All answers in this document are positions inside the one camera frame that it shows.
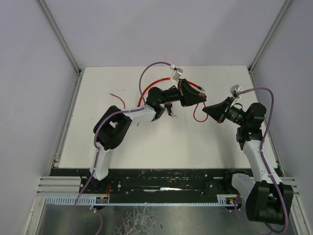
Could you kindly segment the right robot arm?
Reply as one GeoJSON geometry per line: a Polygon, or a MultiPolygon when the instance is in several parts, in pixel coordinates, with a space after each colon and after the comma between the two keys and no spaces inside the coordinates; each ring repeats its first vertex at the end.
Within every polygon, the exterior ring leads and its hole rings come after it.
{"type": "Polygon", "coordinates": [[[267,109],[261,103],[252,103],[246,111],[235,107],[234,98],[203,108],[203,112],[217,123],[226,119],[237,124],[236,141],[246,155],[254,179],[244,173],[233,173],[232,186],[246,202],[248,220],[283,225],[289,217],[293,189],[285,185],[273,166],[268,163],[263,149],[261,125],[267,109]]]}

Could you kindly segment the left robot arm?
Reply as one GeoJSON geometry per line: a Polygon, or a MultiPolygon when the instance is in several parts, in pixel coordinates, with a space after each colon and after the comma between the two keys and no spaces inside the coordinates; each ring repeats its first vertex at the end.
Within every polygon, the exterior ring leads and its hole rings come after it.
{"type": "Polygon", "coordinates": [[[101,181],[108,176],[112,152],[122,143],[131,125],[158,120],[166,110],[163,105],[176,101],[179,101],[182,107],[204,103],[205,90],[192,85],[186,79],[181,79],[177,86],[166,90],[151,87],[146,103],[142,106],[124,110],[115,105],[111,106],[93,129],[96,153],[90,168],[92,177],[101,181]]]}

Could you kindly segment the orange black padlock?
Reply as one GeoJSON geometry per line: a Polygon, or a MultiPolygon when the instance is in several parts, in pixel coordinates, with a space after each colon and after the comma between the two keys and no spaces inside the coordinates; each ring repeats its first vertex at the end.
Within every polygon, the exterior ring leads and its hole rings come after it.
{"type": "Polygon", "coordinates": [[[172,102],[166,102],[164,104],[164,108],[167,110],[168,115],[174,118],[176,117],[176,115],[173,114],[172,107],[173,107],[172,102]]]}

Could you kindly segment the right aluminium frame post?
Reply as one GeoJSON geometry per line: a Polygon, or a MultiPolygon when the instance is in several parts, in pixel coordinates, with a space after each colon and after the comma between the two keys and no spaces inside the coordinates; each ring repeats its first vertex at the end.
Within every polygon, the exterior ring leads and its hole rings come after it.
{"type": "Polygon", "coordinates": [[[272,37],[274,36],[276,30],[278,29],[281,21],[283,20],[284,16],[286,15],[287,11],[289,10],[290,6],[293,4],[293,0],[285,0],[276,15],[273,23],[271,24],[264,40],[261,43],[256,55],[254,56],[252,62],[247,67],[249,73],[253,73],[255,68],[257,67],[262,55],[264,54],[265,50],[267,49],[268,45],[271,42],[272,37]]]}

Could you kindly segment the aluminium frame post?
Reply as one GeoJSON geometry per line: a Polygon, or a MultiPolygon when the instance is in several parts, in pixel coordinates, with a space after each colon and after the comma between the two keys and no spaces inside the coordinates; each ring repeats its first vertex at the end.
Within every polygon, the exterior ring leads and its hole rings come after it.
{"type": "Polygon", "coordinates": [[[289,10],[290,6],[293,4],[293,0],[285,0],[276,15],[273,23],[271,24],[264,40],[261,43],[256,55],[254,56],[252,62],[247,67],[249,73],[253,73],[255,68],[257,67],[262,55],[264,54],[265,50],[267,49],[268,45],[271,42],[272,37],[274,36],[276,30],[278,29],[281,21],[283,20],[284,16],[286,15],[287,11],[289,10]]]}
{"type": "Polygon", "coordinates": [[[67,57],[68,61],[70,62],[72,68],[76,73],[81,72],[81,68],[75,59],[72,51],[70,50],[68,43],[66,42],[56,20],[54,19],[47,3],[45,0],[36,0],[36,3],[38,4],[39,8],[41,9],[44,17],[46,18],[49,26],[51,27],[52,32],[54,33],[57,41],[59,42],[65,56],[67,57]]]}

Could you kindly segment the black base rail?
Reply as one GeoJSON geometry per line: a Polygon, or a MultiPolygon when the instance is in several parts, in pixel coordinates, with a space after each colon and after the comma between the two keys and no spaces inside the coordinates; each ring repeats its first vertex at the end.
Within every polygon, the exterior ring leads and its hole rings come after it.
{"type": "Polygon", "coordinates": [[[219,195],[236,195],[234,173],[251,169],[109,169],[105,179],[92,179],[84,194],[109,194],[116,204],[216,203],[219,195]]]}

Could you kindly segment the left aluminium frame post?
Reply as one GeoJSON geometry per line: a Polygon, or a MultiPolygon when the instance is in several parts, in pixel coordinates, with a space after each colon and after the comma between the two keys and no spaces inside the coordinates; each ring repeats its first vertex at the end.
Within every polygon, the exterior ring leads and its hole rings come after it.
{"type": "Polygon", "coordinates": [[[54,19],[47,3],[45,0],[36,0],[36,3],[38,4],[39,8],[41,9],[44,17],[46,18],[49,26],[51,27],[52,32],[54,33],[57,41],[59,42],[65,56],[67,57],[68,61],[70,62],[72,68],[76,73],[81,72],[81,68],[75,59],[72,51],[70,50],[68,43],[66,42],[56,20],[54,19]]]}

